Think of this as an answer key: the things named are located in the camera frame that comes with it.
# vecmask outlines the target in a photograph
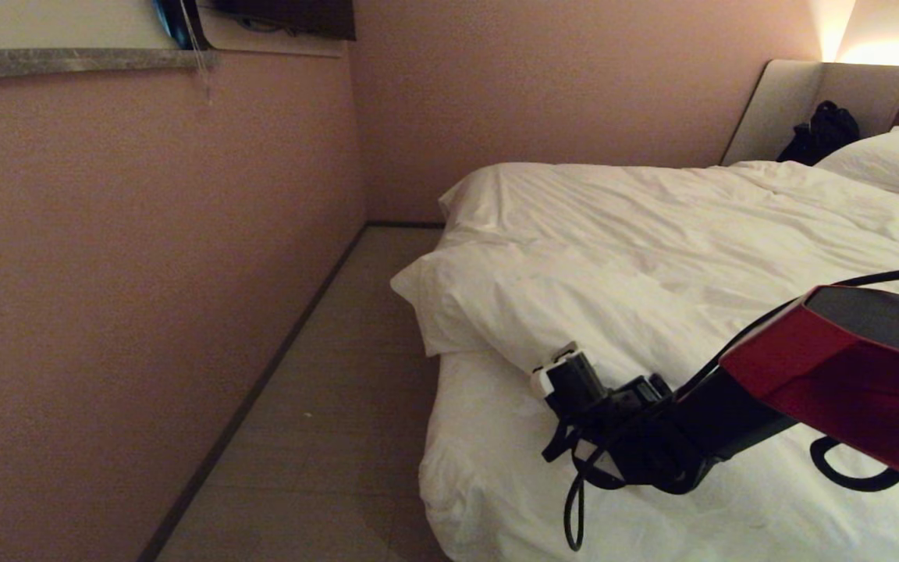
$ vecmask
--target black backpack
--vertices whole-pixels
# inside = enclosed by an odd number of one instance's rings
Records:
[[[793,160],[813,166],[839,148],[859,140],[859,124],[847,109],[833,101],[817,106],[810,123],[793,127],[796,136],[776,158],[776,162]]]

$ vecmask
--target floor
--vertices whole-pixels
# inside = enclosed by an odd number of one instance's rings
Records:
[[[418,498],[439,363],[389,288],[438,239],[364,232],[160,562],[447,560]]]

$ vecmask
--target television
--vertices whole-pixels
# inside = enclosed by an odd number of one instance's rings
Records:
[[[353,0],[206,0],[204,4],[253,30],[281,29],[356,41]]]

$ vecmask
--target bedsheet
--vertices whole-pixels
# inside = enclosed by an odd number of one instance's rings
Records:
[[[560,515],[574,469],[540,459],[556,420],[524,374],[577,340],[609,386],[652,372],[684,383],[776,304],[899,269],[899,195],[795,163],[506,164],[440,201],[442,242],[392,285],[445,363],[421,493],[450,556],[899,560],[899,485],[834,486],[809,462],[817,434],[803,426],[715,467],[687,496],[590,491],[586,547],[572,554]],[[841,462],[876,468],[854,452]]]

